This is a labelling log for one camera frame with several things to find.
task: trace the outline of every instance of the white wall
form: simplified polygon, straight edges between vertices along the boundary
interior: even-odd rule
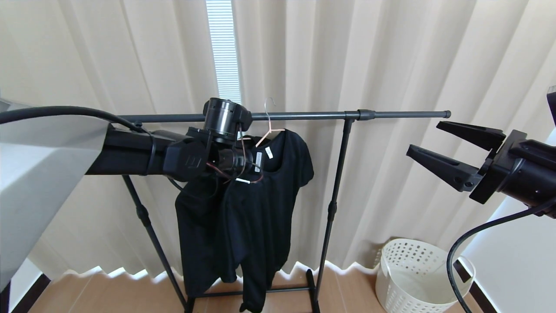
[[[556,131],[547,143],[556,145]],[[526,209],[506,198],[491,219]],[[477,283],[503,313],[554,312],[556,220],[529,216],[479,233],[465,249]]]
[[[9,311],[11,312],[19,303],[21,298],[27,293],[27,290],[33,286],[34,282],[42,274],[33,262],[25,259],[21,267],[12,277],[12,283],[9,290]]]

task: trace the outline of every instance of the clothes rack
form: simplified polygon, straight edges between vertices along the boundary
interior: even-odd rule
[[[334,187],[332,189],[332,199],[328,205],[328,216],[326,221],[326,231],[324,234],[324,242],[322,244],[322,253],[319,263],[319,273],[317,276],[316,284],[313,278],[313,272],[308,269],[306,272],[307,286],[306,287],[292,287],[292,288],[274,288],[267,290],[267,292],[287,292],[287,291],[304,291],[309,292],[309,298],[311,301],[311,308],[313,313],[320,313],[319,308],[319,291],[322,283],[322,275],[324,273],[324,262],[326,260],[326,253],[328,250],[328,244],[330,242],[330,236],[332,233],[332,223],[334,221],[334,216],[337,212],[337,198],[338,192],[340,190],[340,181],[342,177],[342,172],[344,169],[344,160],[346,152],[348,149],[349,135],[351,133],[351,126],[355,121],[368,121],[372,119],[400,119],[400,118],[449,118],[451,115],[450,111],[400,111],[400,112],[377,112],[372,110],[357,110],[357,111],[338,111],[338,112],[293,112],[293,113],[252,113],[253,121],[263,121],[268,120],[268,116],[271,120],[344,120],[344,129],[342,135],[342,142],[340,145],[340,156],[338,158],[338,164],[336,168],[336,177],[334,179]],[[202,122],[205,117],[202,114],[154,114],[154,115],[122,115],[122,118],[132,122],[132,123],[191,123],[191,122]],[[185,313],[192,313],[195,306],[195,297],[189,297],[185,300],[180,288],[177,284],[175,276],[171,271],[170,264],[166,259],[166,256],[160,246],[158,238],[154,230],[152,229],[151,222],[148,218],[147,209],[141,204],[141,200],[133,187],[133,183],[129,176],[123,176],[126,183],[126,187],[130,192],[130,195],[137,207],[137,216],[142,221],[143,225],[147,229],[148,235],[153,242],[156,252],[168,274],[172,285],[183,304]],[[242,291],[233,292],[212,292],[203,294],[198,297],[221,297],[221,296],[232,296],[241,295]]]

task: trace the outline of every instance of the hanger hook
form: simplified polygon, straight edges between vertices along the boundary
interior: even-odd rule
[[[268,109],[266,108],[266,102],[267,102],[269,99],[270,99],[270,101],[272,101],[272,104],[273,104],[274,106],[276,106],[276,103],[274,102],[274,99],[273,99],[272,97],[268,97],[268,98],[265,99],[265,114],[266,114],[266,117],[269,119],[269,122],[270,122],[269,111],[268,111]]]

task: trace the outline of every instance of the black t-shirt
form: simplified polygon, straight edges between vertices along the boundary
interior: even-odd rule
[[[258,140],[245,143],[249,148]],[[257,313],[274,274],[287,260],[295,199],[299,188],[313,178],[313,168],[307,145],[289,130],[248,150],[254,159],[257,153],[263,158],[260,182],[219,180],[216,190],[214,178],[196,179],[176,199],[176,212],[187,294],[203,293],[217,277],[234,282],[241,264],[240,311]],[[254,169],[242,175],[251,181],[259,177]]]

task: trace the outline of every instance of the beige curtain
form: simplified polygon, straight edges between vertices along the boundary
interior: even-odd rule
[[[262,111],[451,110],[452,121],[554,128],[545,93],[556,85],[556,2],[232,0],[242,104]],[[0,90],[41,105],[118,114],[199,113],[217,95],[204,1],[0,3]],[[372,267],[391,237],[448,248],[482,223],[480,205],[405,156],[421,145],[479,165],[485,151],[437,130],[438,120],[356,122],[327,259]],[[341,121],[282,124],[306,140],[315,178],[298,196],[295,261],[317,267]],[[189,125],[164,125],[183,130]],[[250,130],[261,134],[263,123]],[[135,177],[172,265],[180,270],[173,201],[162,177]],[[30,258],[47,275],[66,269],[162,271],[120,177],[85,177]]]

